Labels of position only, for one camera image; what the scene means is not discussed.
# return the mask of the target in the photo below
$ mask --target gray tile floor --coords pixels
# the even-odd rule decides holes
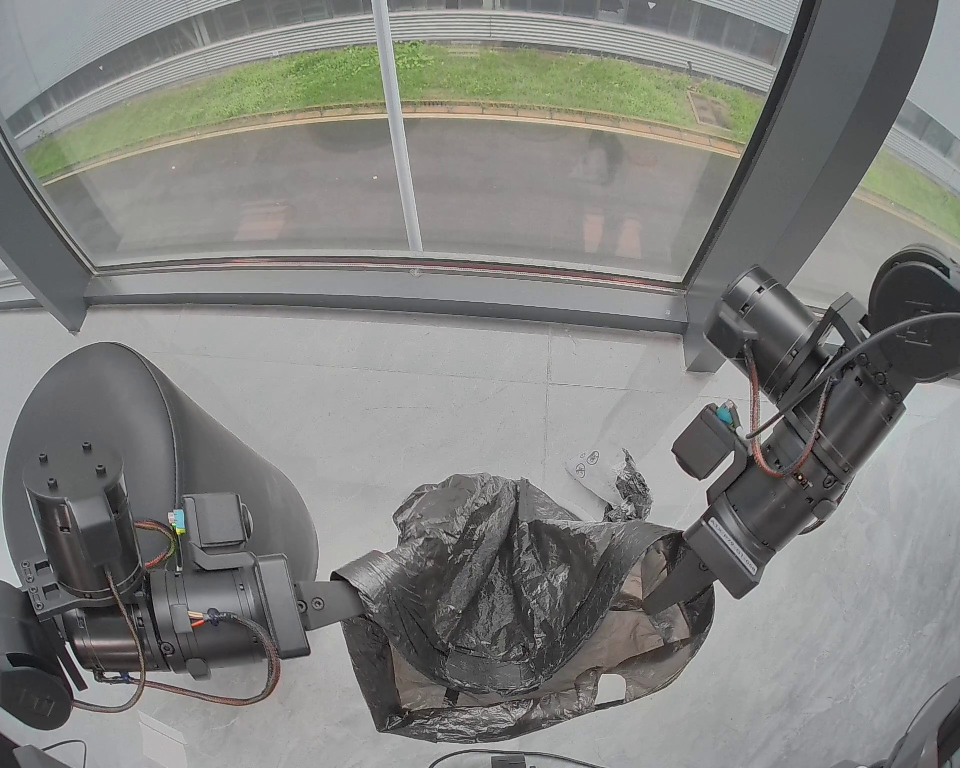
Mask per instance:
[[[287,473],[316,520],[322,575],[391,548],[397,504],[453,472],[529,477],[597,512],[564,470],[595,444],[630,448],[655,495],[652,519],[686,526],[703,511],[705,488],[676,467],[670,445],[707,402],[732,396],[746,407],[739,373],[685,373],[672,336],[313,310],[102,308],[75,338],[45,314],[4,312],[0,445],[44,372],[102,340],[146,354]],[[960,621],[960,388],[920,388],[908,410],[828,526],[791,544],[744,601],[718,593],[711,635],[676,683],[505,746],[611,768],[828,768],[884,756],[926,696],[960,673],[951,640]],[[13,581],[0,557],[0,578]],[[314,633],[312,643],[313,655],[286,663],[276,695],[256,707],[148,691],[140,709],[182,732],[191,768],[425,768],[447,751],[376,733],[339,631]],[[212,687],[253,692],[262,674],[221,671]],[[95,687],[88,698],[125,693]],[[133,712],[77,712],[50,734],[0,712],[0,731],[40,745],[86,738],[90,768],[155,765]]]

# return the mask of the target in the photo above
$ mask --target asphalt pavement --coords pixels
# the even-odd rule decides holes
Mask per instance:
[[[408,118],[429,252],[682,277],[736,159],[652,138],[491,120]],[[403,251],[384,119],[239,132],[118,160],[47,186],[101,264],[178,255]],[[827,303],[913,242],[852,200],[795,281]]]

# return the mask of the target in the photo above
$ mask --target black plastic bag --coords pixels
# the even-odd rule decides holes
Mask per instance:
[[[707,636],[713,589],[642,609],[685,552],[641,520],[582,522],[526,480],[454,475],[394,515],[399,542],[334,574],[367,615],[344,622],[381,732],[516,738],[594,711],[600,677],[625,704],[672,683]]]

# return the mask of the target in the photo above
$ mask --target manhole cover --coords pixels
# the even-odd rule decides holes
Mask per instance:
[[[722,101],[692,90],[688,90],[686,95],[690,98],[693,114],[700,125],[715,128],[730,127],[730,111]]]

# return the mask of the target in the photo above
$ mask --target gray metal column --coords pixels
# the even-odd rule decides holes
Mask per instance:
[[[380,56],[380,76],[383,78],[383,96],[387,102],[387,120],[390,123],[390,138],[394,145],[396,178],[400,182],[400,203],[403,205],[403,222],[407,227],[410,250],[423,252],[420,237],[420,218],[417,216],[417,199],[414,197],[414,180],[410,174],[410,156],[407,154],[407,133],[403,128],[403,107],[400,103],[400,88],[396,82],[394,39],[390,34],[390,9],[387,0],[373,0],[373,26],[376,29],[376,50]]]
[[[897,119],[936,13],[937,0],[804,0],[756,131],[686,276],[689,370],[723,363],[704,322],[732,280],[760,264],[786,284],[827,234]]]
[[[30,178],[0,118],[0,260],[70,331],[86,317],[91,271]]]

